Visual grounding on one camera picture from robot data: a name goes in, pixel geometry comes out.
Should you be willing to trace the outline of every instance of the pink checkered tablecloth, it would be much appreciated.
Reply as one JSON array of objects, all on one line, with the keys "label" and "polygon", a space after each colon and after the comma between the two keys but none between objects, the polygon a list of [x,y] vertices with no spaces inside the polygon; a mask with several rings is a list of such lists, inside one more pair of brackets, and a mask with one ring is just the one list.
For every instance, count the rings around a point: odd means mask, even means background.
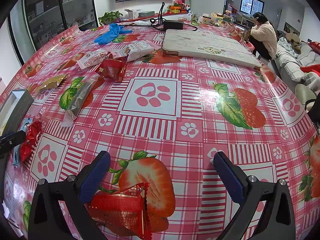
[{"label": "pink checkered tablecloth", "polygon": [[[163,32],[151,27],[128,29],[132,33],[107,45],[97,45],[94,39],[105,33],[108,26],[85,32],[73,26],[64,31],[23,65],[2,93],[0,103],[4,103],[11,90],[32,90],[56,75],[57,68],[76,54],[104,48],[117,55],[132,41],[148,40],[161,46],[164,39]],[[198,31],[228,37],[231,28],[202,25]],[[142,61],[130,62],[122,83],[106,79],[92,91],[92,102],[82,109],[75,125],[61,127],[65,113],[60,107],[61,95],[75,78],[83,77],[83,82],[94,75],[93,69],[81,70],[74,64],[60,70],[70,77],[58,88],[31,93],[34,102],[25,117],[35,120],[41,114],[43,132],[35,153],[19,168],[12,165],[12,156],[9,157],[4,178],[4,201],[10,219],[25,236],[24,220],[28,214],[24,207],[32,202],[38,180],[61,181],[78,174],[101,150],[110,153],[113,169],[119,169],[118,160],[132,159],[141,150],[156,155],[167,167],[175,210],[164,218],[169,223],[168,229],[153,233],[155,240],[212,240],[229,223],[238,205],[231,201],[212,165],[219,150],[248,175],[269,182],[280,178],[287,181],[297,239],[303,239],[320,217],[320,184],[315,167],[310,166],[316,130],[294,94],[278,77],[213,60],[166,57],[158,51]],[[225,118],[228,110],[219,104],[217,84],[229,92],[236,105],[231,111],[238,109],[242,125]],[[241,102],[235,92],[243,90],[257,98],[254,113],[263,114],[266,121],[262,125],[255,123],[257,119],[249,121],[243,106],[240,110]],[[112,186],[113,177],[108,172],[103,187],[117,189],[118,185]],[[314,177],[313,182],[309,179],[310,183],[305,183],[309,177]],[[60,206],[71,233],[81,239],[65,203]],[[244,239],[253,234],[263,207],[260,202]],[[108,239],[137,238],[117,236],[105,227],[100,228]]]}]

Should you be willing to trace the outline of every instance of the black pants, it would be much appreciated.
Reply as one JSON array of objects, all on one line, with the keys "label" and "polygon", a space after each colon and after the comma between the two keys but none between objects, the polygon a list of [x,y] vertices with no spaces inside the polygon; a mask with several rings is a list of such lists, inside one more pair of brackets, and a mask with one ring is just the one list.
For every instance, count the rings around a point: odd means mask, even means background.
[{"label": "black pants", "polygon": [[257,41],[254,37],[250,36],[249,41],[254,46],[254,51],[252,52],[253,55],[256,55],[259,52],[260,56],[270,60],[270,54],[266,47],[263,45],[262,41]]}]

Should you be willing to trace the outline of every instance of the snack wrapper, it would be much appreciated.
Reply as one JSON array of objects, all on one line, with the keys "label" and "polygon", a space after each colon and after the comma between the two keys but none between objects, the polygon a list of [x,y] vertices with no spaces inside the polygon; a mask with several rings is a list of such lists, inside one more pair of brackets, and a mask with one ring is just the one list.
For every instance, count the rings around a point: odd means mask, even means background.
[{"label": "snack wrapper", "polygon": [[69,75],[58,75],[58,76],[49,78],[46,81],[44,81],[42,85],[36,89],[36,91],[38,92],[40,90],[57,88],[67,76]]},{"label": "snack wrapper", "polygon": [[93,220],[104,224],[115,234],[137,235],[151,240],[147,212],[148,183],[142,182],[125,191],[113,194],[99,191],[93,197],[88,211]]},{"label": "snack wrapper", "polygon": [[127,69],[128,56],[113,58],[112,54],[108,55],[94,71],[105,78],[113,78],[117,82],[122,82]]},{"label": "snack wrapper", "polygon": [[24,162],[36,149],[42,130],[41,119],[35,120],[30,124],[26,132],[26,141],[20,145],[20,158]]},{"label": "snack wrapper", "polygon": [[[25,133],[27,133],[28,127],[32,123],[32,118],[25,118],[22,121],[21,130],[23,130]],[[12,158],[13,162],[12,165],[16,167],[20,167],[20,146],[22,144],[17,145],[15,148],[13,148]]]},{"label": "snack wrapper", "polygon": [[105,51],[104,49],[97,49],[95,51],[89,51],[84,56],[77,61],[81,69],[97,65],[103,61],[105,57],[112,54],[110,51]]},{"label": "snack wrapper", "polygon": [[73,97],[68,109],[66,110],[61,123],[62,127],[70,127],[73,121],[78,117],[81,107],[92,90],[95,83],[98,81],[98,76],[91,77],[87,79],[82,86],[79,88],[76,95]]},{"label": "snack wrapper", "polygon": [[128,62],[130,62],[147,54],[152,54],[157,49],[160,49],[160,47],[150,41],[136,41],[124,47],[120,55],[124,57],[128,55]]}]

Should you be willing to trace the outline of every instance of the gloves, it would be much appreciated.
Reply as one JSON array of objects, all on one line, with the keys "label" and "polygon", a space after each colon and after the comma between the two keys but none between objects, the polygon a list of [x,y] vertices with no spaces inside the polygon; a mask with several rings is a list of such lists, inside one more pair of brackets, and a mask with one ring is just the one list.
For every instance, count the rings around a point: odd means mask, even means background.
[{"label": "gloves", "polygon": [[119,34],[132,32],[132,31],[123,31],[123,28],[124,26],[119,26],[116,23],[111,23],[109,31],[101,35],[100,37],[96,38],[94,42],[97,42],[99,45],[108,44],[109,42],[116,39],[119,36]]}]

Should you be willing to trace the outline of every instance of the red cloth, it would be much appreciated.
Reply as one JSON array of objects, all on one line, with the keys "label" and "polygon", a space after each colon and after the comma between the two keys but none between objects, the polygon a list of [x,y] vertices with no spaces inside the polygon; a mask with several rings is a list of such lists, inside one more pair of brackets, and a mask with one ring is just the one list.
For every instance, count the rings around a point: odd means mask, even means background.
[{"label": "red cloth", "polygon": [[317,41],[310,42],[308,44],[316,53],[320,54],[320,43]]},{"label": "red cloth", "polygon": [[320,64],[300,68],[304,73],[314,72],[320,77]]}]

